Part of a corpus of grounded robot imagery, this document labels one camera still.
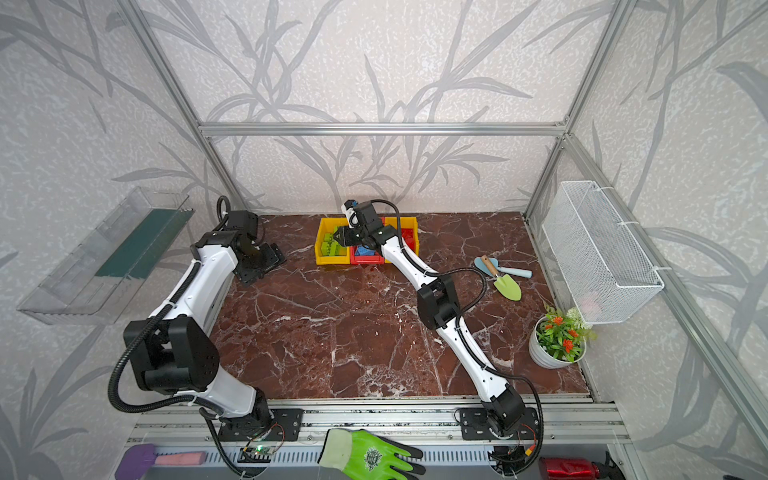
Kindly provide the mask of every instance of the glove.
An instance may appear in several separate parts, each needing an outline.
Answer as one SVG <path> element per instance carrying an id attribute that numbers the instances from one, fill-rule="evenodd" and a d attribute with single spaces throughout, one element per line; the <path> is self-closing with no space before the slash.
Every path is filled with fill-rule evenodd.
<path id="1" fill-rule="evenodd" d="M 423 465 L 413 465 L 395 454 L 412 458 L 424 456 L 419 449 L 382 439 L 365 430 L 330 429 L 317 462 L 321 467 L 341 470 L 352 480 L 417 480 L 413 475 L 424 475 Z"/>

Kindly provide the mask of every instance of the red metallic bottle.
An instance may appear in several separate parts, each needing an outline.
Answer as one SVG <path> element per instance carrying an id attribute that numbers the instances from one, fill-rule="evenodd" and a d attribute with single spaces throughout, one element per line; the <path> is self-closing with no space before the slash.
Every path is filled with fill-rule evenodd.
<path id="1" fill-rule="evenodd" d="M 624 474 L 608 452 L 605 452 L 605 463 L 590 462 L 585 458 L 541 457 L 538 467 L 545 480 L 625 480 Z"/>

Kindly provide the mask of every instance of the leaf pattern wallpaper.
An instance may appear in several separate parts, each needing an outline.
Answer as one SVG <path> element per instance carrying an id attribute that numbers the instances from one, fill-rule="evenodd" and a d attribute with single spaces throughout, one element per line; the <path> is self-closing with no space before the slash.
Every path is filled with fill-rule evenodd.
<path id="1" fill-rule="evenodd" d="M 764 394 L 766 13 L 764 0 L 638 2 L 576 127 Z M 557 181 L 582 179 L 574 167 L 561 162 L 550 199 Z M 662 299 L 598 334 L 586 366 L 651 477 L 768 478 L 768 459 Z"/>
<path id="2" fill-rule="evenodd" d="M 135 423 L 104 394 L 122 329 L 178 281 L 223 192 L 132 34 L 111 28 L 115 10 L 93 0 L 0 3 L 4 480 L 109 476 Z M 118 322 L 45 326 L 17 312 L 137 185 L 189 193 L 196 213 Z"/>
<path id="3" fill-rule="evenodd" d="M 614 0 L 140 2 L 206 122 L 561 121 Z M 113 18 L 109 28 L 119 28 Z M 551 137 L 214 139 L 263 212 L 522 210 Z"/>

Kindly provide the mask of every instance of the glove cuff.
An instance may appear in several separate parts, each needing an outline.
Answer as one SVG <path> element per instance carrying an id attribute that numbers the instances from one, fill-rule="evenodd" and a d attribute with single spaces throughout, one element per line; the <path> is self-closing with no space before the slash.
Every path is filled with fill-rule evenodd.
<path id="1" fill-rule="evenodd" d="M 345 429 L 330 429 L 317 463 L 321 467 L 344 470 L 352 454 L 352 433 Z"/>

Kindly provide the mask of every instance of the white wire mesh basket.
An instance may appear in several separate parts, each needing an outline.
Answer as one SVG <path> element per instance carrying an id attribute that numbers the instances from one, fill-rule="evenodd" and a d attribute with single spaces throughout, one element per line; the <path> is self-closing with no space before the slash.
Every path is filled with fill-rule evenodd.
<path id="1" fill-rule="evenodd" d="M 623 322 L 664 288 L 626 222 L 593 181 L 561 182 L 542 228 L 587 324 Z"/>

